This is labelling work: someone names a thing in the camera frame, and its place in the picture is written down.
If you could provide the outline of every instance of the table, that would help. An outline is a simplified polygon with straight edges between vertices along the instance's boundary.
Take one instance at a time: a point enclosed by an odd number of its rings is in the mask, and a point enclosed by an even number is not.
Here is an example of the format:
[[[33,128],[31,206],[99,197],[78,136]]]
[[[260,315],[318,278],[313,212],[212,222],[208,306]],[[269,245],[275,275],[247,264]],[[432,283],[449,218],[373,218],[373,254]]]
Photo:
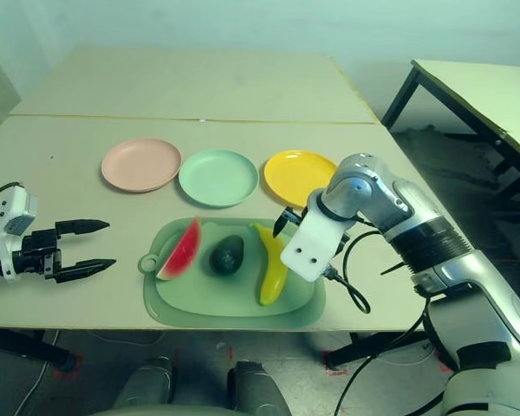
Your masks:
[[[11,113],[379,124],[331,58],[263,51],[79,49]]]
[[[0,283],[0,327],[167,329],[146,312],[142,276],[136,268],[158,229],[175,218],[194,215],[275,219],[281,213],[283,205],[263,187],[240,205],[214,210],[185,198],[177,181],[144,194],[118,192],[106,185],[100,174],[103,155],[117,143],[142,136],[170,140],[184,158],[208,147],[228,148],[247,155],[258,168],[274,153],[290,148],[316,151],[335,162],[350,153],[368,152],[381,156],[393,172],[419,183],[433,196],[387,130],[378,125],[12,116],[0,126],[0,185],[21,179],[38,196],[39,213],[31,229],[50,228],[55,221],[72,218],[108,221],[111,226],[103,231],[63,237],[63,262],[95,257],[118,262],[71,283],[31,275],[14,286]],[[352,234],[365,230],[357,225]],[[330,301],[322,317],[302,330],[407,328],[424,303],[414,293],[408,271],[379,276],[399,260],[383,239],[372,237],[360,244],[351,256],[349,273],[372,303],[372,314],[363,315],[344,289],[327,282]]]
[[[413,68],[381,119],[391,128],[421,85],[504,156],[496,174],[520,172],[520,67],[483,63],[413,60]],[[520,192],[520,178],[501,192]]]
[[[38,196],[39,214],[28,232],[70,218],[111,224],[98,233],[63,237],[65,265],[94,257],[118,262],[88,279],[60,285],[31,275],[14,286],[0,282],[0,327],[174,329],[146,312],[143,280],[136,269],[157,230],[175,218],[194,215],[275,219],[281,213],[283,206],[269,197],[265,186],[242,204],[223,210],[196,206],[177,181],[146,194],[116,191],[101,178],[101,158],[111,147],[136,137],[169,140],[184,158],[212,147],[235,150],[259,169],[274,153],[291,148],[319,152],[335,162],[351,153],[373,153],[436,199],[327,57],[83,49],[0,126],[0,185],[22,180]],[[365,230],[359,224],[352,235]],[[379,275],[398,261],[382,239],[363,242],[348,272],[372,303],[372,314],[363,315],[346,290],[327,282],[330,301],[322,317],[300,330],[408,328],[424,303],[414,293],[409,273],[402,269]],[[73,365],[68,351],[50,352],[26,338],[14,341],[36,358],[54,355],[58,367]]]

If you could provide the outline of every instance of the avocado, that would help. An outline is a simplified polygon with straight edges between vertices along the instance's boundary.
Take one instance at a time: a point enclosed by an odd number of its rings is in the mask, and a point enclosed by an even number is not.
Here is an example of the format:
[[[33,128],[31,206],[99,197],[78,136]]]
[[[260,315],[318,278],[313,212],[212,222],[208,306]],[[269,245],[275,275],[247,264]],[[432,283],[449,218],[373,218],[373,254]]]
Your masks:
[[[220,276],[235,273],[244,257],[244,240],[237,235],[228,236],[221,240],[210,254],[210,266]]]

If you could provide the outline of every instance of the banana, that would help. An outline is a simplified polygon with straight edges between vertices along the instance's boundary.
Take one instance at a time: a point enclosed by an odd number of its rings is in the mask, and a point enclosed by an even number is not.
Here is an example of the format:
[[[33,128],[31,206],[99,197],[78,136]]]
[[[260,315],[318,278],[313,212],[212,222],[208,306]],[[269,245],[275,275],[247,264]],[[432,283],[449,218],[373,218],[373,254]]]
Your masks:
[[[252,226],[258,231],[263,246],[268,252],[268,267],[260,289],[260,303],[267,306],[275,302],[281,295],[287,280],[287,266],[279,258],[285,242],[281,237],[273,238],[271,230],[263,225],[254,223]]]

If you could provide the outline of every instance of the yellow plate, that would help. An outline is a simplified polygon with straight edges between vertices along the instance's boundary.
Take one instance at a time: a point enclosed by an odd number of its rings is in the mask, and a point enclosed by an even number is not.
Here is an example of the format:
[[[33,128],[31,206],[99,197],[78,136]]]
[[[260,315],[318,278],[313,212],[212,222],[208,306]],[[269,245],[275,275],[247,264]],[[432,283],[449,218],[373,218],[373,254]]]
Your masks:
[[[318,153],[288,150],[272,156],[263,169],[270,189],[285,203],[304,208],[309,194],[328,185],[337,165]]]

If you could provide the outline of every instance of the watermelon slice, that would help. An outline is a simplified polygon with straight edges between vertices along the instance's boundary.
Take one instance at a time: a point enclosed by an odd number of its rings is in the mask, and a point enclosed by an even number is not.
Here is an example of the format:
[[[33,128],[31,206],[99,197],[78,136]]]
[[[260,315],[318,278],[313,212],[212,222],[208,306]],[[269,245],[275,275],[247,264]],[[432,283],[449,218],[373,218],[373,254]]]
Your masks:
[[[194,218],[183,236],[158,271],[156,277],[161,280],[172,280],[180,276],[194,261],[200,246],[200,222]]]

